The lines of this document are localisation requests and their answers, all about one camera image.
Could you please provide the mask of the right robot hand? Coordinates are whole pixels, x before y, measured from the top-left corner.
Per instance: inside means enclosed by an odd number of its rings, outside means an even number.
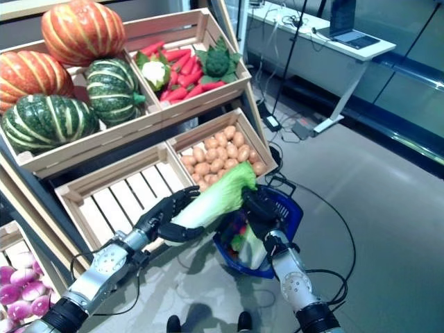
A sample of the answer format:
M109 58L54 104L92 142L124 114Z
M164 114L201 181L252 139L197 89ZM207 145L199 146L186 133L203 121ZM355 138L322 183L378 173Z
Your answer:
M244 187L241 197L250 228L258 239L263 242L270 237L288 240L278 208L264 190Z

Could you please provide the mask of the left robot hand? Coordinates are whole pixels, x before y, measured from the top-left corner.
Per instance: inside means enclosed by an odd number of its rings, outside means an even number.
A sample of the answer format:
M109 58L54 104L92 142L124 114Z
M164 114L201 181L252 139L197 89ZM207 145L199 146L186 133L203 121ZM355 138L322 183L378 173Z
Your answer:
M201 236L205 230L203 226L186 228L172 222L199 195L199 187L194 185L163 198L140 216L135 228L141 230L149 241L160 237L181 244Z

